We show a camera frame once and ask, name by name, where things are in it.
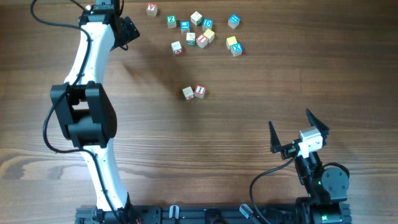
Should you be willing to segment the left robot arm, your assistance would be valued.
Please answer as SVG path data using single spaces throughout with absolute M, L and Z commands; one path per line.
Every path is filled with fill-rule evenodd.
M 141 223 L 124 187 L 113 149 L 116 112 L 103 88 L 110 51 L 128 49 L 140 33 L 122 17 L 122 1 L 96 1 L 83 10 L 77 29 L 80 44 L 73 67 L 62 85 L 50 91 L 52 107 L 65 139 L 86 161 L 96 192 L 96 206 L 79 208 L 77 223 Z

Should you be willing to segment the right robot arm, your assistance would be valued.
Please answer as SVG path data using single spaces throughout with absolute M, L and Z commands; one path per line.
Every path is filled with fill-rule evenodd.
M 318 150 L 326 146 L 329 127 L 306 110 L 308 129 L 299 131 L 298 139 L 282 145 L 274 126 L 269 122 L 271 152 L 281 153 L 283 159 L 292 158 L 300 184 L 307 197 L 299 197 L 294 204 L 270 206 L 276 212 L 277 223 L 324 224 L 352 223 L 347 201 L 349 170 L 336 162 L 323 164 Z

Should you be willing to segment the blue X wooden block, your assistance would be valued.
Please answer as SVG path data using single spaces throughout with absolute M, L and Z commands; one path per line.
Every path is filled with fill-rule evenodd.
M 243 48 L 242 48 L 242 45 L 241 45 L 239 42 L 236 43 L 236 44 L 233 44 L 233 45 L 231 46 L 231 53 L 232 53 L 232 55 L 233 55 L 234 57 L 236 57 L 236 56 L 238 56 L 238 55 L 241 55 L 242 52 L 243 52 Z

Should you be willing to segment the red I wooden block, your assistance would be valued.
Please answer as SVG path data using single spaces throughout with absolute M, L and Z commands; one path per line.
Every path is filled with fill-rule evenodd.
M 206 92 L 206 88 L 204 86 L 197 85 L 194 91 L 194 95 L 197 98 L 203 98 Z

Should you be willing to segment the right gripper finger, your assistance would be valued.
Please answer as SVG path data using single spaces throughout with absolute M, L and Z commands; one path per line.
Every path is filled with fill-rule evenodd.
M 281 151 L 282 146 L 275 131 L 272 121 L 269 121 L 269 131 L 270 131 L 270 151 Z
M 322 136 L 329 135 L 329 127 L 322 123 L 308 108 L 306 109 L 306 115 L 311 126 L 316 127 Z

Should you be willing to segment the white number wooden block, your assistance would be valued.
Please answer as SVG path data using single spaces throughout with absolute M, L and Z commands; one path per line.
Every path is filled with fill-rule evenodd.
M 190 86 L 184 88 L 182 92 L 186 100 L 190 100 L 195 97 L 194 92 Z

